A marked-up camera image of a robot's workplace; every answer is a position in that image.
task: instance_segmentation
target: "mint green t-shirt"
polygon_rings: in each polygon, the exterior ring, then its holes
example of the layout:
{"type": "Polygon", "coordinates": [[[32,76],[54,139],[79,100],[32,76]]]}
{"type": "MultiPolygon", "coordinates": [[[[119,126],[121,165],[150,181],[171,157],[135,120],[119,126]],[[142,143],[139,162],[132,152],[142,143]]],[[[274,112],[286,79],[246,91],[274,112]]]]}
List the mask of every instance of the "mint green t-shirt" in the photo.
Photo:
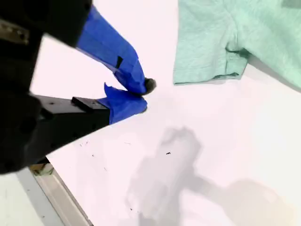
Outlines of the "mint green t-shirt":
{"type": "Polygon", "coordinates": [[[301,0],[179,0],[174,83],[239,79],[249,53],[301,87],[301,0]]]}

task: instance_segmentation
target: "gray floor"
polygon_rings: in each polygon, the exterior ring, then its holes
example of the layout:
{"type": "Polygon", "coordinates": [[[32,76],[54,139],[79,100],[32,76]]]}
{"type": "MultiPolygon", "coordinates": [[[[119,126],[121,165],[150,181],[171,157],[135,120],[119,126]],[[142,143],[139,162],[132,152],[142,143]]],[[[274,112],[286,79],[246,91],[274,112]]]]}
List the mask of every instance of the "gray floor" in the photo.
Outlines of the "gray floor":
{"type": "Polygon", "coordinates": [[[28,169],[0,176],[0,225],[64,226],[28,169]]]}

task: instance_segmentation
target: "black metal bracket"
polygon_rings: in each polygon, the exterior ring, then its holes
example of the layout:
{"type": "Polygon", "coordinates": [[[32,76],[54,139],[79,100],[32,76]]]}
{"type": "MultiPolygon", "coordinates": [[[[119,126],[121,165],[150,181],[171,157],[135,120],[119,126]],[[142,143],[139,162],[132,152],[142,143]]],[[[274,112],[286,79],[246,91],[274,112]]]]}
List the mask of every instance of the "black metal bracket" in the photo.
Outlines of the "black metal bracket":
{"type": "Polygon", "coordinates": [[[57,148],[109,124],[110,110],[94,99],[7,95],[2,103],[9,111],[4,110],[0,120],[0,174],[37,163],[57,148]]]}

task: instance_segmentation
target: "green shirt sleeve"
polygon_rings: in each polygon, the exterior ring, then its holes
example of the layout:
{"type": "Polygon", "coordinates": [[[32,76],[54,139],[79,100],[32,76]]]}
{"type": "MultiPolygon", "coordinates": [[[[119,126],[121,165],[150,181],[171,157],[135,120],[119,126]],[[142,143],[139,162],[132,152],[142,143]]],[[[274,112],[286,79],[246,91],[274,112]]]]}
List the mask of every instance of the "green shirt sleeve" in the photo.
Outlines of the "green shirt sleeve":
{"type": "Polygon", "coordinates": [[[239,79],[247,58],[222,0],[179,0],[174,83],[239,79]]]}

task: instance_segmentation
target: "white table surface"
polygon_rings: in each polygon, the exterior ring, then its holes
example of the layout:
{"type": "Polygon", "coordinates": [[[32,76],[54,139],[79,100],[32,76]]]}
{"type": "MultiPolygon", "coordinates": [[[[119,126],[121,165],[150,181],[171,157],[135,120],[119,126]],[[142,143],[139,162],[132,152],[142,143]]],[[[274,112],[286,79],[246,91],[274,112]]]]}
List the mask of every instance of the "white table surface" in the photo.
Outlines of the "white table surface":
{"type": "MultiPolygon", "coordinates": [[[[174,86],[177,1],[95,5],[158,87],[146,113],[48,156],[94,226],[301,225],[301,93],[260,62],[239,81],[174,86]]],[[[43,40],[33,93],[102,98],[104,82],[121,88],[100,63],[43,40]]]]}

